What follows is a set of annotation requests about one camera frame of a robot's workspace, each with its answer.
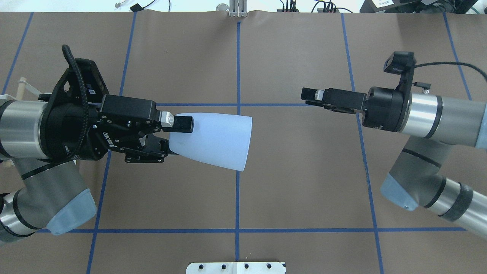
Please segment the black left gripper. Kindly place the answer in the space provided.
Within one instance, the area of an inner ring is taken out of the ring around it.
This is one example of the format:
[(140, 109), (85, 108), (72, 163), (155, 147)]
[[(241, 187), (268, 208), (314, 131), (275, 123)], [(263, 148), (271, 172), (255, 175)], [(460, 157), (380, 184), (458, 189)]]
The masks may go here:
[(125, 155), (128, 163), (164, 162), (178, 155), (169, 140), (155, 133), (192, 133), (193, 116), (158, 111), (151, 100), (105, 95), (100, 104), (54, 105), (51, 95), (41, 120), (41, 145), (48, 159), (100, 160), (108, 151)]

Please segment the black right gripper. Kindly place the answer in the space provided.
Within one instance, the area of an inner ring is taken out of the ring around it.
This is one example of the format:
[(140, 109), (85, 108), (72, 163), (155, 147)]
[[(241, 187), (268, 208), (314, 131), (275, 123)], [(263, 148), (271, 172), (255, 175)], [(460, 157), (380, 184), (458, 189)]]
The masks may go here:
[(365, 127), (398, 132), (402, 121), (404, 96), (395, 89), (372, 87), (364, 94), (334, 88), (302, 88), (301, 100), (335, 112), (362, 113)]

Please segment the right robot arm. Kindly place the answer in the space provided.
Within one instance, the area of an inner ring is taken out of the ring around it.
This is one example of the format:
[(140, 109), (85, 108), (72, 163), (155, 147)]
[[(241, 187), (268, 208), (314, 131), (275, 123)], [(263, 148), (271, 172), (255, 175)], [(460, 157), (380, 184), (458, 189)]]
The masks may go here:
[(486, 196), (440, 174), (454, 145), (486, 149), (486, 104), (390, 88), (368, 94), (303, 88), (308, 105), (363, 114), (363, 126), (408, 135), (381, 194), (412, 211), (423, 207), (442, 220), (486, 238)]

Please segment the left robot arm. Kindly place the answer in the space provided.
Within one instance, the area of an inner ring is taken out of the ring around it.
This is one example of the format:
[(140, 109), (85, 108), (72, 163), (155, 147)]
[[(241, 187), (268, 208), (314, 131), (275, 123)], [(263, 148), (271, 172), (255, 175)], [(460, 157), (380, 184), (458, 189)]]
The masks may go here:
[(1, 99), (1, 161), (24, 187), (1, 194), (1, 245), (47, 228), (60, 235), (97, 212), (75, 160), (109, 151), (127, 163), (162, 163), (173, 154), (157, 132), (193, 132), (195, 118), (160, 111), (151, 100), (110, 95), (94, 61), (75, 58), (50, 94)]

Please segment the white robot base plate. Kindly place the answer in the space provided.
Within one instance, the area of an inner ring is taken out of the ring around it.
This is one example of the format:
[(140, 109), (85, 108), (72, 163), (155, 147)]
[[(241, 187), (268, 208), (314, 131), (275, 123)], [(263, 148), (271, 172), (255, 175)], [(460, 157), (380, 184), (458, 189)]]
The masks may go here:
[(285, 263), (271, 262), (195, 262), (186, 274), (285, 274)]

